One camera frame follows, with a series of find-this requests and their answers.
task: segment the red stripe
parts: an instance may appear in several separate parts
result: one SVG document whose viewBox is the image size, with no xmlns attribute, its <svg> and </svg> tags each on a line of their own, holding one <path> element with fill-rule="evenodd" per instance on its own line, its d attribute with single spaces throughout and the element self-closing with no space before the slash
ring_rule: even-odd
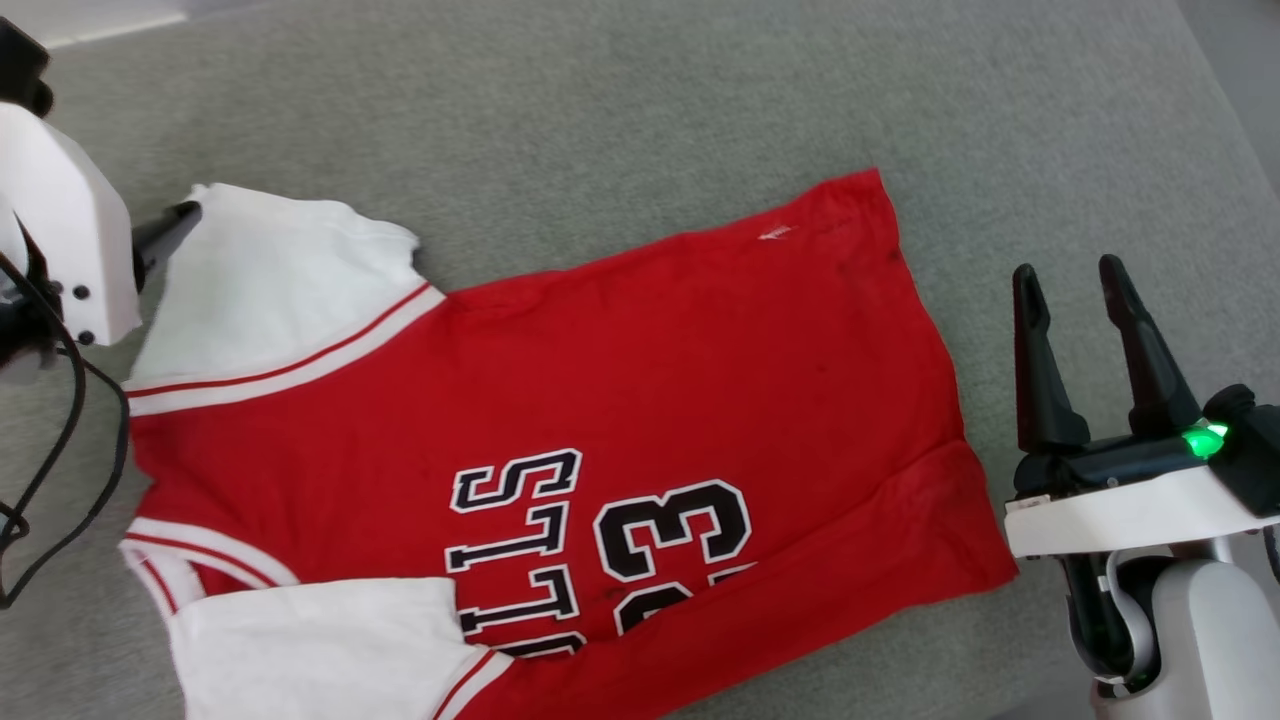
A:
<svg viewBox="0 0 1280 720">
<path fill-rule="evenodd" d="M 138 534 L 138 533 L 124 533 L 124 537 L 127 539 L 134 539 L 134 541 L 138 541 L 138 542 L 147 542 L 147 543 L 152 543 L 152 544 L 164 544 L 164 546 L 169 546 L 169 547 L 177 547 L 179 550 L 189 550 L 192 552 L 198 552 L 201 555 L 207 555 L 210 557 L 216 557 L 218 560 L 223 560 L 225 562 L 230 562 L 232 565 L 239 568 L 241 570 L 244 570 L 250 575 L 253 575 L 259 580 L 262 580 L 262 583 L 265 583 L 266 587 L 269 587 L 269 588 L 274 588 L 276 585 L 275 580 L 273 580 L 271 578 L 268 578 L 262 573 L 260 573 L 256 569 L 251 568 L 243 560 L 239 560 L 237 557 L 232 557 L 230 555 L 225 555 L 223 552 L 218 552 L 216 550 L 210 550 L 207 547 L 201 547 L 198 544 L 191 544 L 191 543 L 187 543 L 187 542 L 172 541 L 172 539 L 168 539 L 168 538 L 156 538 L 156 537 L 151 537 L 151 536 L 143 536 L 143 534 Z"/>
<path fill-rule="evenodd" d="M 462 675 L 461 680 L 453 684 L 453 688 L 449 691 L 449 694 L 444 696 L 444 701 L 440 703 L 440 707 L 436 708 L 435 715 L 431 716 L 431 720 L 439 720 L 440 714 L 444 712 L 444 708 L 448 707 L 449 702 L 453 701 L 453 696 L 458 694 L 458 691 L 462 689 L 462 685 L 467 684 L 467 680 L 474 678 L 475 674 L 479 673 L 480 669 L 484 667 L 493 659 L 493 655 L 494 651 L 492 650 L 484 653 L 484 657 L 480 659 L 480 662 L 476 662 L 475 666 L 471 667 L 471 670 L 467 670 L 466 675 Z"/>
<path fill-rule="evenodd" d="M 293 370 L 297 370 L 298 368 L 302 368 L 305 365 L 310 365 L 311 363 L 315 363 L 316 360 L 324 357 L 325 355 L 329 355 L 330 352 L 340 350 L 340 348 L 351 345 L 352 342 L 356 342 L 357 340 L 365 337 L 366 334 L 369 334 L 370 332 L 372 332 L 379 324 L 381 324 L 383 320 L 385 320 L 393 313 L 396 313 L 397 310 L 399 310 L 401 307 L 403 307 L 404 305 L 407 305 L 408 302 L 411 302 L 415 297 L 417 297 L 417 296 L 422 295 L 424 292 L 426 292 L 428 288 L 430 288 L 430 287 L 431 287 L 430 283 L 422 283 L 421 287 L 419 287 L 413 292 L 408 293 L 408 296 L 406 296 L 403 300 L 401 300 L 396 305 L 392 305 L 390 307 L 388 307 L 387 311 L 384 311 L 381 315 L 379 315 L 372 323 L 369 323 L 367 325 L 365 325 L 365 329 L 360 331 L 358 333 L 348 337 L 347 340 L 344 340 L 344 341 L 342 341 L 342 342 L 339 342 L 337 345 L 330 345 L 329 347 L 321 350 L 320 352 L 316 352 L 315 355 L 312 355 L 311 357 L 307 357 L 306 360 L 298 360 L 297 363 L 294 363 L 292 365 L 287 365 L 284 368 L 280 368 L 280 369 L 276 369 L 276 370 L 271 370 L 269 373 L 261 373 L 261 374 L 257 374 L 257 375 L 248 375 L 246 378 L 234 378 L 234 379 L 229 379 L 229 380 L 205 380 L 205 382 L 197 382 L 197 383 L 178 383 L 178 384 L 172 384 L 172 386 L 160 386 L 160 387 L 151 387 L 151 388 L 145 388 L 145 389 L 134 389 L 134 391 L 128 392 L 127 395 L 129 397 L 146 397 L 148 395 L 159 395 L 161 392 L 174 392 L 174 391 L 179 391 L 179 389 L 196 389 L 196 388 L 204 388 L 204 387 L 227 387 L 227 386 L 236 386 L 236 384 L 242 384 L 242 383 L 252 383 L 252 382 L 256 382 L 256 380 L 265 380 L 268 378 L 274 378 L 276 375 L 283 375 L 285 373 L 292 373 Z"/>
<path fill-rule="evenodd" d="M 151 575 L 151 578 L 156 582 L 156 585 L 160 587 L 160 592 L 164 593 L 164 601 L 169 603 L 169 614 L 173 615 L 174 612 L 178 612 L 178 603 L 174 602 L 173 593 L 169 592 L 169 585 L 164 584 L 164 580 L 160 579 L 160 573 L 156 573 L 156 569 L 155 566 L 151 565 L 151 561 L 143 560 L 142 569 L 146 570 L 147 574 Z"/>
</svg>

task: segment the white plastic housing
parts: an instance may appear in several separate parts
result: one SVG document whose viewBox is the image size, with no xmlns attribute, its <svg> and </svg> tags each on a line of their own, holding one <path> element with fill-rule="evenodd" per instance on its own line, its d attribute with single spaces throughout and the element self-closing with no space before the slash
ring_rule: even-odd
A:
<svg viewBox="0 0 1280 720">
<path fill-rule="evenodd" d="M 1280 524 L 1254 518 L 1207 466 L 1050 501 L 1005 505 L 1015 557 L 1107 552 L 1189 542 Z"/>
<path fill-rule="evenodd" d="M 63 286 L 72 337 L 113 345 L 141 324 L 129 213 L 88 155 L 65 135 L 0 102 L 0 195 Z M 78 300 L 73 290 L 84 287 Z"/>
</svg>

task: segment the black number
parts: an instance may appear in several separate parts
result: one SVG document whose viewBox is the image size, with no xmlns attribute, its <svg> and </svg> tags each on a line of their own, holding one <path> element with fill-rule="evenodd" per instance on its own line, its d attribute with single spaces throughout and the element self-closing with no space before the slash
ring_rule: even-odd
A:
<svg viewBox="0 0 1280 720">
<path fill-rule="evenodd" d="M 673 489 L 662 497 L 649 496 L 611 502 L 595 518 L 595 541 L 604 571 L 623 580 L 658 574 L 653 550 L 636 547 L 631 530 L 648 527 L 655 547 L 692 542 L 689 519 L 710 515 L 714 529 L 701 534 L 703 559 L 708 565 L 737 556 L 751 536 L 742 493 L 722 480 Z"/>
<path fill-rule="evenodd" d="M 680 583 L 667 583 L 628 594 L 613 609 L 613 621 L 618 628 L 618 634 L 635 628 L 641 620 L 663 607 L 671 607 L 690 597 L 694 597 L 694 593 Z"/>
</svg>

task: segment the bulls jersey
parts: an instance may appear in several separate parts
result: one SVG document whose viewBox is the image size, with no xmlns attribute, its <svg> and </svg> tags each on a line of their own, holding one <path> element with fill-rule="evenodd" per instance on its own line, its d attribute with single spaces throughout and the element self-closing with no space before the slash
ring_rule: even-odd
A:
<svg viewBox="0 0 1280 720">
<path fill-rule="evenodd" d="M 200 188 L 122 550 L 200 717 L 653 717 L 1015 573 L 876 172 L 444 296 Z"/>
</svg>

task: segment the white trim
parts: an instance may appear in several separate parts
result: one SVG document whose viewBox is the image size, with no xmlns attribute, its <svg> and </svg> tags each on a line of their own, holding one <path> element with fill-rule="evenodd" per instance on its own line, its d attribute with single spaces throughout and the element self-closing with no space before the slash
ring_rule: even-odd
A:
<svg viewBox="0 0 1280 720">
<path fill-rule="evenodd" d="M 483 647 L 480 648 L 480 652 L 486 653 L 489 652 L 489 648 Z M 468 702 L 471 702 L 477 694 L 480 694 L 480 691 L 485 689 L 485 687 L 488 687 L 489 683 L 497 680 L 499 675 L 506 673 L 507 667 L 511 667 L 512 662 L 513 660 L 511 656 L 503 655 L 500 652 L 494 652 L 492 656 L 489 656 L 489 660 L 488 662 L 484 664 L 484 667 L 481 667 L 474 675 L 467 678 L 467 682 L 457 688 L 457 692 L 453 693 L 452 698 L 449 698 L 448 705 L 442 707 L 440 711 L 435 715 L 436 720 L 453 720 L 454 717 L 457 717 L 458 714 L 462 712 L 462 708 L 465 708 Z M 467 670 L 462 673 L 462 676 L 466 676 L 466 673 L 470 673 L 470 667 L 467 667 Z"/>
<path fill-rule="evenodd" d="M 160 582 L 169 591 L 169 597 L 173 598 L 178 610 L 207 594 L 205 593 L 205 585 L 200 582 L 200 575 L 191 566 L 191 562 L 168 552 L 146 555 L 143 560 L 160 577 Z"/>
<path fill-rule="evenodd" d="M 129 570 L 133 570 L 133 574 L 138 577 L 138 582 L 141 582 L 142 587 L 151 594 L 151 600 L 155 602 L 156 610 L 160 611 L 160 615 L 163 615 L 165 620 L 173 618 L 177 611 L 173 605 L 177 605 L 177 601 L 170 605 L 169 598 L 172 596 L 166 594 L 165 588 L 160 585 L 156 577 L 143 568 L 143 562 L 146 562 L 146 553 L 137 550 L 128 550 L 123 546 L 120 547 L 120 552 L 124 555 L 124 564 L 129 568 Z"/>
<path fill-rule="evenodd" d="M 385 345 L 389 340 L 396 337 L 401 331 L 407 328 L 413 320 L 419 319 L 436 305 L 444 301 L 444 293 L 435 287 L 428 287 L 420 291 L 416 297 L 399 306 L 392 314 L 387 315 L 379 320 L 371 328 L 361 328 L 360 332 L 364 334 L 357 340 L 333 350 L 314 361 L 307 363 L 300 368 L 294 368 L 287 373 L 280 373 L 276 375 L 270 375 L 257 380 L 247 382 L 234 382 L 234 378 L 228 379 L 178 379 L 178 378 L 165 378 L 159 382 L 147 383 L 125 383 L 125 388 L 129 392 L 138 392 L 143 389 L 154 389 L 157 386 L 169 384 L 184 384 L 184 383 L 232 383 L 232 384 L 218 384 L 212 387 L 195 387 L 195 388 L 179 388 L 169 392 L 160 392 L 156 395 L 143 395 L 140 397 L 129 398 L 129 411 L 134 415 L 156 415 L 160 413 L 172 413 L 175 410 L 187 410 L 191 407 L 204 407 L 207 405 L 224 405 L 228 402 L 239 402 L 242 400 L 250 400 L 252 397 L 261 397 L 264 395 L 271 395 L 292 387 L 306 384 L 311 380 L 328 375 L 334 370 L 344 368 L 356 360 L 360 360 L 365 355 L 369 355 L 374 350 L 378 350 Z"/>
<path fill-rule="evenodd" d="M 247 573 L 244 570 L 246 568 L 261 574 L 275 585 L 298 584 L 297 575 L 294 575 L 293 571 L 291 571 L 279 560 L 246 542 L 241 542 L 233 537 L 210 530 L 207 528 L 188 525 L 184 523 L 169 523 L 166 520 L 152 520 L 151 518 L 134 518 L 133 523 L 129 524 L 129 528 L 125 532 L 154 538 L 159 542 L 147 542 L 145 539 L 127 537 L 120 542 L 122 548 L 168 552 L 192 562 L 198 562 L 201 565 L 221 570 L 253 588 L 270 585 L 265 585 L 256 575 Z M 172 541 L 193 547 L 168 546 L 164 544 L 164 541 Z M 215 555 L 202 553 L 200 552 L 201 548 L 209 550 Z M 225 560 L 218 557 L 218 555 L 227 556 L 241 564 L 243 568 L 237 566 L 234 562 L 227 562 Z"/>
</svg>

